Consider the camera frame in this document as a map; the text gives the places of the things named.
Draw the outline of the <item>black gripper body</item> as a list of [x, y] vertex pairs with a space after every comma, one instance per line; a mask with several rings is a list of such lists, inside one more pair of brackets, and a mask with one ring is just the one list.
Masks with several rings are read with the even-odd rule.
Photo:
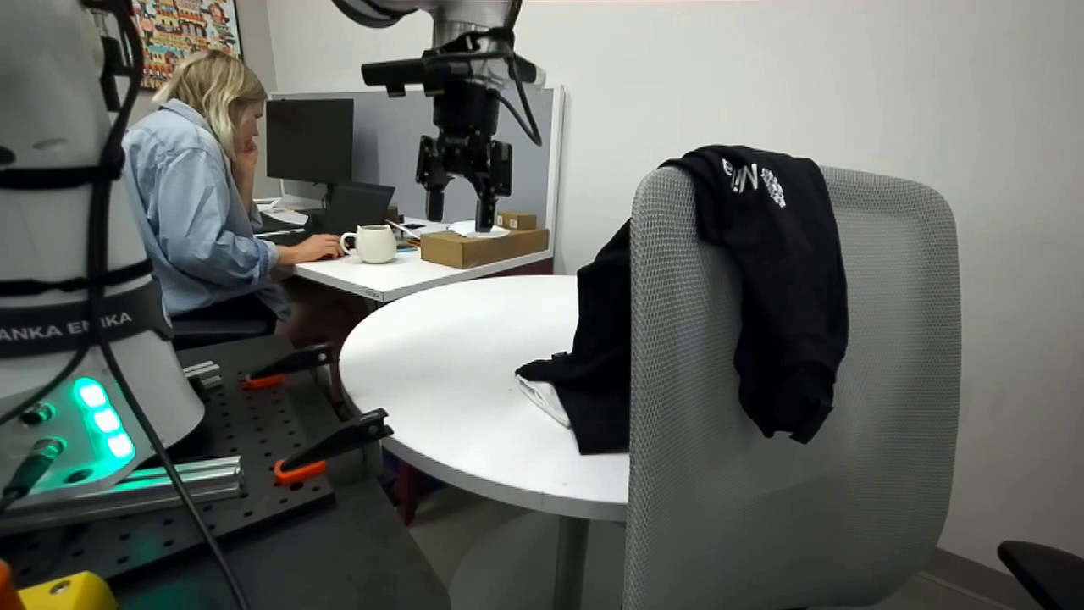
[[477, 196], [511, 193], [511, 145], [495, 140], [498, 94], [485, 85], [454, 80], [434, 94], [434, 137], [419, 140], [417, 181], [441, 193], [465, 177]]

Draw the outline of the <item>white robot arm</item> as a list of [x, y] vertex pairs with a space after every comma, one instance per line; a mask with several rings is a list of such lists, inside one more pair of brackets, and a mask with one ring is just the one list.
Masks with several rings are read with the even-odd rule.
[[124, 181], [127, 0], [0, 0], [2, 499], [107, 487], [203, 420]]

